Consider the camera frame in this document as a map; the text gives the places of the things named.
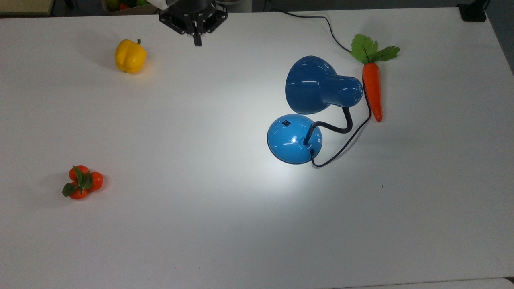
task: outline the black power cord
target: black power cord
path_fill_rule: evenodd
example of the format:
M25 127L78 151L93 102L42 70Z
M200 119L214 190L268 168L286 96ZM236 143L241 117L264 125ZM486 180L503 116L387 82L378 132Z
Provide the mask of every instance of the black power cord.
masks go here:
M330 29L330 34L332 34L332 38L334 38L334 41L339 45L341 46L341 48L343 48L346 52L350 52L350 50L348 50L346 47L344 47L341 43L339 43L339 41L337 41L336 37L334 36L334 32L332 31L332 26L330 25L330 21L328 21L328 19L325 17L325 16L300 16L300 15L295 15L295 14L291 14L289 12L286 12L286 11L283 11L283 10L280 10L280 9L276 9L276 8L273 8L271 9L269 12L273 12L273 11L278 11L278 12L281 12L281 13L284 13L284 14L287 14L289 16L293 16L293 17L297 17L297 18L323 18L325 19L326 23L328 24L328 28Z

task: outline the table surface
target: table surface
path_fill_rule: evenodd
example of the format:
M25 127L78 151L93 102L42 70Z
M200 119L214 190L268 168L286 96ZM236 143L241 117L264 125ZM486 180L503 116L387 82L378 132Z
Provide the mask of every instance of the table surface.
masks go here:
M384 120L332 164L266 143L287 73L362 64L324 20L231 14L194 47L156 15L0 20L0 287L333 288L514 275L514 77L456 8L309 12L379 63ZM122 39L143 69L117 70ZM367 116L361 101L354 123ZM339 108L310 115L344 126ZM317 162L349 138L323 131ZM72 165L105 175L84 201Z

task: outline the orange carrot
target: orange carrot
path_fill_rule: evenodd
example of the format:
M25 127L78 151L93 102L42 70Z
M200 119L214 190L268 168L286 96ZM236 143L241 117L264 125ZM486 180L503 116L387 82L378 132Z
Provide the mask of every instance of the orange carrot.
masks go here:
M382 120L382 92L380 89L380 71L374 62L367 63L362 69L362 79L371 111L375 119Z
M375 62L396 58L399 51L400 48L396 46L388 46L379 51L378 42L362 34L355 34L352 40L350 54L364 64L362 81L371 111L378 122L382 120L382 92L380 89L380 71Z

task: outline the lamp shade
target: lamp shade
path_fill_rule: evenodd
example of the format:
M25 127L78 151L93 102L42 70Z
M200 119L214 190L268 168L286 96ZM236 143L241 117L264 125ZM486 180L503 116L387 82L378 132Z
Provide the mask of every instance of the lamp shade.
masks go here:
M299 114L313 114L329 105L351 107L362 98L362 84L355 77L339 76L323 59L305 56L298 60L286 79L286 99Z
M310 151L316 156L321 150L322 138L318 127L314 129L307 144L303 140L313 121L303 115L288 114L275 120L268 130L268 146L280 160L289 164L303 164L310 161Z

